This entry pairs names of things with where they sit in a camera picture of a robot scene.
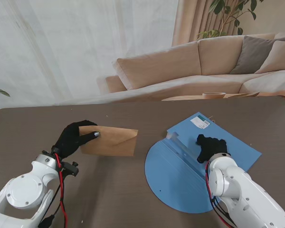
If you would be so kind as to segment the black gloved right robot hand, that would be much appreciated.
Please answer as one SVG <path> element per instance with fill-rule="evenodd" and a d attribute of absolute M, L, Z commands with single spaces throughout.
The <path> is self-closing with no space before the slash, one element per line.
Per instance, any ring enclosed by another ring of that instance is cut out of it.
<path fill-rule="evenodd" d="M 197 157 L 198 163 L 207 162 L 214 154 L 226 153 L 227 143 L 223 139 L 217 139 L 212 137 L 205 137 L 203 134 L 199 134 L 197 137 L 196 144 L 200 146 L 201 151 Z"/>

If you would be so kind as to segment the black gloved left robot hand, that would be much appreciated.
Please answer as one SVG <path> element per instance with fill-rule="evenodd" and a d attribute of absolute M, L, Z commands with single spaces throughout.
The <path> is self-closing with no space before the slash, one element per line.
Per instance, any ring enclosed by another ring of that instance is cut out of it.
<path fill-rule="evenodd" d="M 80 146 L 99 136 L 99 132 L 80 135 L 79 127 L 81 126 L 97 126 L 97 124 L 89 120 L 69 124 L 62 131 L 57 142 L 52 146 L 51 153 L 56 153 L 61 160 L 65 159 L 72 155 Z"/>

